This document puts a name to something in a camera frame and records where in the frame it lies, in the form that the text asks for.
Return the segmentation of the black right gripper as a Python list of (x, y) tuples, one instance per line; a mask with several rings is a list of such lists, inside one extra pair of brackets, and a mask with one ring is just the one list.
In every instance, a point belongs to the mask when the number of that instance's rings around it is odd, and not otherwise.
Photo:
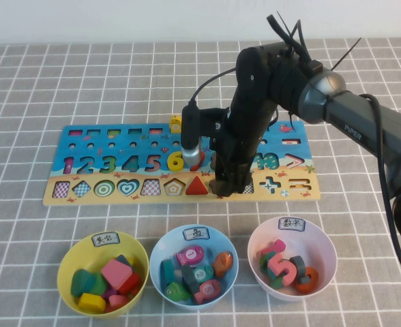
[[(229, 197), (233, 193), (243, 193), (252, 182), (250, 166), (267, 129), (262, 125), (241, 125), (237, 129), (222, 125), (210, 137), (210, 149), (215, 152), (211, 156), (211, 168), (216, 172), (217, 196)], [(235, 174), (233, 185), (227, 174)]]

